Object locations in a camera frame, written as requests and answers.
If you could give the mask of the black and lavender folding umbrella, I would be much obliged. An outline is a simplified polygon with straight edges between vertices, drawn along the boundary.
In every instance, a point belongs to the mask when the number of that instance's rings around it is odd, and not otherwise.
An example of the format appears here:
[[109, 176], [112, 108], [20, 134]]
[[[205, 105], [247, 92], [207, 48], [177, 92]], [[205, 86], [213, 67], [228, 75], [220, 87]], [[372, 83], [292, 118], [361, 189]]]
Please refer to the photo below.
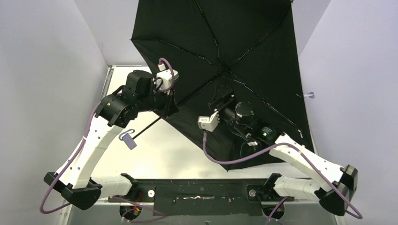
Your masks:
[[302, 90], [292, 0], [140, 0], [131, 42], [152, 73], [160, 58], [179, 72], [179, 112], [166, 121], [219, 161], [252, 150], [221, 123], [204, 136], [199, 116], [217, 85], [255, 115], [314, 151]]

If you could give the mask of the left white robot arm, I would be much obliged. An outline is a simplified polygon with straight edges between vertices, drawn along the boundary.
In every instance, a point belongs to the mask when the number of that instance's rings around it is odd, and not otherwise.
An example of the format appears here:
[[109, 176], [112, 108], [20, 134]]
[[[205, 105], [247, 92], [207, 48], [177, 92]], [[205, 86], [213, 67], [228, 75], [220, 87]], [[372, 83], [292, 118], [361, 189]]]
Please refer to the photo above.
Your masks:
[[168, 117], [178, 111], [172, 89], [178, 77], [174, 69], [156, 75], [144, 70], [129, 73], [124, 85], [102, 98], [77, 148], [62, 167], [45, 175], [44, 182], [81, 210], [90, 208], [100, 198], [136, 195], [138, 182], [130, 175], [93, 176], [92, 172], [115, 138], [130, 149], [135, 147], [124, 129], [140, 112]]

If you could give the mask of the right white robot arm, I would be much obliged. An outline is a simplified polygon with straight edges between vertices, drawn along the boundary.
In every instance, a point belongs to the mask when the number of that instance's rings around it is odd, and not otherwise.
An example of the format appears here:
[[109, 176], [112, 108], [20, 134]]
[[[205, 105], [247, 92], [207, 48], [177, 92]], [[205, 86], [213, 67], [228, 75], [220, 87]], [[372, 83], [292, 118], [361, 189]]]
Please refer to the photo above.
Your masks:
[[274, 173], [264, 184], [265, 195], [306, 199], [318, 202], [336, 216], [350, 214], [361, 218], [351, 204], [357, 190], [358, 170], [355, 167], [334, 164], [311, 152], [255, 115], [250, 102], [237, 101], [233, 90], [227, 86], [217, 86], [208, 105], [213, 114], [198, 119], [204, 136], [224, 123], [232, 134], [242, 138], [252, 148], [238, 159], [224, 161], [224, 165], [242, 163], [263, 154], [279, 158], [304, 173], [306, 178], [290, 178]]

